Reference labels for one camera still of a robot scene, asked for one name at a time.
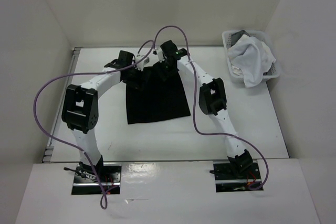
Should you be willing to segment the black skirt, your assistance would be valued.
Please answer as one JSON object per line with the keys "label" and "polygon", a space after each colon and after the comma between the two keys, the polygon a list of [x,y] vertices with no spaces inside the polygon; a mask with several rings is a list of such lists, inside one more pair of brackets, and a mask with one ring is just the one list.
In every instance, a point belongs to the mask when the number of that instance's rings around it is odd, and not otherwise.
{"label": "black skirt", "polygon": [[144,68],[149,80],[142,90],[126,86],[127,123],[154,123],[190,116],[178,73],[163,81],[153,67]]}

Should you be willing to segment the white skirt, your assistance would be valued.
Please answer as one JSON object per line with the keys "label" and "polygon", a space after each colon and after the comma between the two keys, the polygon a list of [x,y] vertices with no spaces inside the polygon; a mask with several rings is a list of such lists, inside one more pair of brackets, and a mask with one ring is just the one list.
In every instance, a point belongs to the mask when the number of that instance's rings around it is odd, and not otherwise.
{"label": "white skirt", "polygon": [[248,35],[242,35],[228,49],[228,58],[233,73],[243,76],[247,88],[259,85],[264,73],[276,62],[271,49],[264,42]]}

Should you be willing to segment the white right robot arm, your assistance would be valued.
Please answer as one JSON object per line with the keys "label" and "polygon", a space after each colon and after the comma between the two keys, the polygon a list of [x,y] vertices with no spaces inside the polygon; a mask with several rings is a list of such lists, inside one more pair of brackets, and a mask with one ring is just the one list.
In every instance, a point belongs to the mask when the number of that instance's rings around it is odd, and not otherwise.
{"label": "white right robot arm", "polygon": [[222,134],[226,148],[226,155],[230,163],[229,172],[235,178],[242,178],[248,173],[253,159],[244,143],[237,139],[237,132],[229,118],[224,82],[221,78],[214,78],[206,73],[187,54],[185,48],[178,49],[171,40],[156,48],[154,54],[159,61],[155,67],[163,80],[181,71],[194,78],[193,112],[198,106],[203,114],[209,116]]}

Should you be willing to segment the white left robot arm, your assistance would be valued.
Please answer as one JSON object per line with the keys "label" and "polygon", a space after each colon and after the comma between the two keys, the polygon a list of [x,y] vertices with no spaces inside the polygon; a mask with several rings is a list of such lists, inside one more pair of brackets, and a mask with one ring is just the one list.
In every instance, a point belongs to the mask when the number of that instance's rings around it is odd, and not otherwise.
{"label": "white left robot arm", "polygon": [[103,157],[98,150],[95,126],[99,117],[99,98],[120,82],[140,90],[149,79],[144,66],[149,58],[121,50],[117,59],[107,63],[98,74],[80,85],[66,89],[61,119],[75,137],[80,150],[79,171],[93,182],[106,175]]}

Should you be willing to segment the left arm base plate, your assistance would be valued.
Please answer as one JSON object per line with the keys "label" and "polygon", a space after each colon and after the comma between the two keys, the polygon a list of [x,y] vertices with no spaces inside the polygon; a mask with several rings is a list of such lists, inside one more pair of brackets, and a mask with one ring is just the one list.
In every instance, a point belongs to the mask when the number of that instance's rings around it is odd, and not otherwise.
{"label": "left arm base plate", "polygon": [[[79,165],[75,169],[64,167],[67,172],[74,174],[72,195],[100,195],[102,194],[97,178],[94,174],[84,172]],[[107,194],[117,195],[120,193],[121,166],[108,165],[103,168],[100,181]]]}

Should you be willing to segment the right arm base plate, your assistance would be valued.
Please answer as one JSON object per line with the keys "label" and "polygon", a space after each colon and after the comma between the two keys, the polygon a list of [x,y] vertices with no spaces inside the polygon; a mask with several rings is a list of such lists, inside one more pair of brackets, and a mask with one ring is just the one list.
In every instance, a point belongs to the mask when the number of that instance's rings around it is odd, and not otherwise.
{"label": "right arm base plate", "polygon": [[214,175],[217,193],[251,191],[251,188],[257,188],[262,183],[257,162],[236,175],[229,161],[214,161],[209,173]]}

